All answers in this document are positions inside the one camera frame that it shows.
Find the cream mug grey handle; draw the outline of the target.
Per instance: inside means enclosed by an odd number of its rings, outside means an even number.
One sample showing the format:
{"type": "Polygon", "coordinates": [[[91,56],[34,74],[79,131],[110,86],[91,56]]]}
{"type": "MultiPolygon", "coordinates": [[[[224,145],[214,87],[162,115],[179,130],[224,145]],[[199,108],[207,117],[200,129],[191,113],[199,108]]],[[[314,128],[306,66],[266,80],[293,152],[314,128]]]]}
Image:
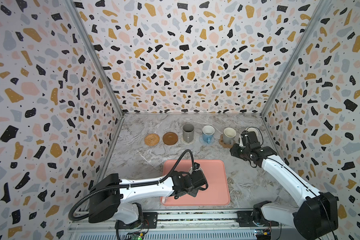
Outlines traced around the cream mug grey handle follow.
{"type": "Polygon", "coordinates": [[[237,132],[233,128],[225,128],[223,132],[223,143],[232,145],[234,143],[237,132]]]}

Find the brown paw shaped coaster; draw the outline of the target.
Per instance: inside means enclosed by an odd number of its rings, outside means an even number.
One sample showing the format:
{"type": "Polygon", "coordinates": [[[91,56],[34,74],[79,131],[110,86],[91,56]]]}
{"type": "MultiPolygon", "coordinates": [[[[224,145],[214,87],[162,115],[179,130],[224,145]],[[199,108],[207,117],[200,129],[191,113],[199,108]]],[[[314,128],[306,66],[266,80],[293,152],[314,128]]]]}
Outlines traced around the brown paw shaped coaster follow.
{"type": "Polygon", "coordinates": [[[224,141],[223,141],[223,136],[221,136],[220,139],[219,139],[219,144],[220,144],[224,149],[231,149],[235,143],[236,143],[236,142],[233,140],[233,141],[231,141],[231,144],[225,144],[224,141]]]}

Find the blue grey woven coaster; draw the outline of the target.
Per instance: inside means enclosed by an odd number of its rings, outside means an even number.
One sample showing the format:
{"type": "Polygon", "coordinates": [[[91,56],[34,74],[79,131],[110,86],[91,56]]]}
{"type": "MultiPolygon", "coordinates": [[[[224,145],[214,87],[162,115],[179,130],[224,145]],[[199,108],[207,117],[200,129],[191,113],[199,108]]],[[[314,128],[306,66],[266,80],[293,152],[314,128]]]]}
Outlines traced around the blue grey woven coaster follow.
{"type": "Polygon", "coordinates": [[[210,145],[212,145],[214,142],[215,142],[215,139],[214,138],[212,138],[212,139],[210,139],[210,141],[208,142],[206,142],[206,141],[204,141],[204,138],[202,137],[202,136],[200,136],[199,137],[199,142],[202,144],[202,145],[204,145],[204,146],[210,146],[210,145]]]}

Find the dark brown wooden coaster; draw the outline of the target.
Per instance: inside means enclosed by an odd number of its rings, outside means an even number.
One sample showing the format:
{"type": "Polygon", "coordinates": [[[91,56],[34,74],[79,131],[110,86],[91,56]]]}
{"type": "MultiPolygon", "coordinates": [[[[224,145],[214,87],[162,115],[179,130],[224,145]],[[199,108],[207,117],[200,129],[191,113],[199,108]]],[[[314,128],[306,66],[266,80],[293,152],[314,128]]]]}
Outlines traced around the dark brown wooden coaster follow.
{"type": "Polygon", "coordinates": [[[165,145],[172,146],[178,142],[178,135],[174,132],[168,132],[163,135],[163,142],[165,145]]]}

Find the grey mug blue handle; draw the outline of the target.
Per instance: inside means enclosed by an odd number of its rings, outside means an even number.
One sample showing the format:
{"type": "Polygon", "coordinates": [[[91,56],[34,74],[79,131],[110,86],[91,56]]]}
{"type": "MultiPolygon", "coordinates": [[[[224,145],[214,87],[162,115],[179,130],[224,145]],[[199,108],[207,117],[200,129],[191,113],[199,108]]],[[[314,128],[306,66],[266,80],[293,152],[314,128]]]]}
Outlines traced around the grey mug blue handle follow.
{"type": "Polygon", "coordinates": [[[202,132],[202,137],[204,138],[204,141],[209,142],[210,139],[214,138],[215,128],[213,126],[206,125],[203,127],[202,132]]]}

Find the woven rattan coaster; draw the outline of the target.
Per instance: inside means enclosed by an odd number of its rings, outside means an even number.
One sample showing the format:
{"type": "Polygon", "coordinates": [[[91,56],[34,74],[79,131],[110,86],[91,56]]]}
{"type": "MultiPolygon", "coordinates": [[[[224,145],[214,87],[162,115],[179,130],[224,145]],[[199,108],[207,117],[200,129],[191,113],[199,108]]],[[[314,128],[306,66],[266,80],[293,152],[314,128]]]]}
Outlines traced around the woven rattan coaster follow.
{"type": "Polygon", "coordinates": [[[159,142],[160,142],[160,136],[157,134],[148,134],[144,139],[145,145],[149,147],[156,146],[159,142]]]}

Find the dark grey mug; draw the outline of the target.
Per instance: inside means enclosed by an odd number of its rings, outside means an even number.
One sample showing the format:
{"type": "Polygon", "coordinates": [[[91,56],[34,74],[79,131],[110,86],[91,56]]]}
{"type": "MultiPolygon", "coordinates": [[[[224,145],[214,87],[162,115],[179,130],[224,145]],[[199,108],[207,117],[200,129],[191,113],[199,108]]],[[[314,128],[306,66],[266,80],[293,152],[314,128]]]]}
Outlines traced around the dark grey mug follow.
{"type": "Polygon", "coordinates": [[[183,140],[191,142],[194,140],[195,127],[192,124],[183,125],[183,140]]]}

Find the light green mug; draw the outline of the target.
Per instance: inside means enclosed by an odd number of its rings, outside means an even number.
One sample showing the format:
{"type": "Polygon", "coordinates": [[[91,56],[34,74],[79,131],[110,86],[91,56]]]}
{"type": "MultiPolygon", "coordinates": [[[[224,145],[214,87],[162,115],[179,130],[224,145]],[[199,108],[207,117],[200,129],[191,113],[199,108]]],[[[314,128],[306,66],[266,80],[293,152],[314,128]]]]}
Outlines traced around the light green mug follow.
{"type": "Polygon", "coordinates": [[[259,130],[257,128],[255,128],[255,127],[248,127],[248,128],[246,128],[246,131],[247,132],[254,132],[256,135],[259,134],[259,130]]]}

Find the beige braided round coaster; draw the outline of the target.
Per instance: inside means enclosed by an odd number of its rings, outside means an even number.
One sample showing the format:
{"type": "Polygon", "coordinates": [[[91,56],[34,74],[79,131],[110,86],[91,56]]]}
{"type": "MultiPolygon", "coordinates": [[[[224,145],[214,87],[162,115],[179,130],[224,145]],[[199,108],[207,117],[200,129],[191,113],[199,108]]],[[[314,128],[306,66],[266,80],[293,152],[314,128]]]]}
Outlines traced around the beige braided round coaster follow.
{"type": "Polygon", "coordinates": [[[195,142],[195,140],[193,140],[193,141],[191,141],[191,142],[186,142],[186,141],[184,141],[183,139],[181,139],[181,142],[182,142],[183,144],[185,144],[185,145],[192,145],[192,144],[195,142]]]}

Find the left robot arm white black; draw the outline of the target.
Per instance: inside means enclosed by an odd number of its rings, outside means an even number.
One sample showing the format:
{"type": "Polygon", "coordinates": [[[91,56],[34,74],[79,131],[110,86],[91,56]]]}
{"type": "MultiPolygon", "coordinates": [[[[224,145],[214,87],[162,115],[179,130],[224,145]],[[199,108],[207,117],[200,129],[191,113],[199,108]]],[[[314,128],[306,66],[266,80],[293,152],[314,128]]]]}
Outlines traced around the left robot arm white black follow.
{"type": "Polygon", "coordinates": [[[196,197],[209,185],[201,169],[189,172],[172,171],[166,176],[146,180],[120,179],[111,174],[96,184],[90,191],[89,223],[100,223],[116,218],[125,224],[142,220],[142,207],[138,200],[152,197],[189,195],[196,197]]]}

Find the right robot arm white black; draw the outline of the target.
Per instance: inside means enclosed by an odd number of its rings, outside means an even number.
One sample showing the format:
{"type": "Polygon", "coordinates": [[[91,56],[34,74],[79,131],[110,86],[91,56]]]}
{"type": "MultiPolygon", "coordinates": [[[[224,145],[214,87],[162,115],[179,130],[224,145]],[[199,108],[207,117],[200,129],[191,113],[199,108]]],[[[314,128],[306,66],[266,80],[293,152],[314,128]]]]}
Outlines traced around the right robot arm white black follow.
{"type": "Polygon", "coordinates": [[[306,240],[315,240],[338,229],[336,197],[323,193],[303,180],[270,147],[258,143],[230,149],[233,157],[253,162],[272,175],[291,195],[297,207],[282,206],[270,201],[254,205],[252,221],[262,227],[268,222],[278,222],[295,228],[306,240]]]}

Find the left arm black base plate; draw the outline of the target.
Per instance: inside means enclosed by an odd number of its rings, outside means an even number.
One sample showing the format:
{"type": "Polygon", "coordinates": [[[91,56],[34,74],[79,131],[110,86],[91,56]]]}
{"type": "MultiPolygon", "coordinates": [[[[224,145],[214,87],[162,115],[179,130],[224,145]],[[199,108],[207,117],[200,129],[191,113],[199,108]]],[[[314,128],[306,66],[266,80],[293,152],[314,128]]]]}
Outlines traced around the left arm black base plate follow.
{"type": "Polygon", "coordinates": [[[157,227],[157,212],[139,213],[138,219],[130,224],[119,221],[119,230],[155,229],[157,227]]]}

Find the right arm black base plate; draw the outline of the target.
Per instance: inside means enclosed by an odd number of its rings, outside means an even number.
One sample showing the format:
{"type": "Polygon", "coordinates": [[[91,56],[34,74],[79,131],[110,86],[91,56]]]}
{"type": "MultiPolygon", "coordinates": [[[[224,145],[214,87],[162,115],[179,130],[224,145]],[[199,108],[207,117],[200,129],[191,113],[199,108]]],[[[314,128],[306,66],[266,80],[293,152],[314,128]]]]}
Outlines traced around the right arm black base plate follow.
{"type": "Polygon", "coordinates": [[[260,210],[238,211],[237,223],[240,227],[278,227],[280,224],[274,221],[268,221],[264,218],[260,210]]]}

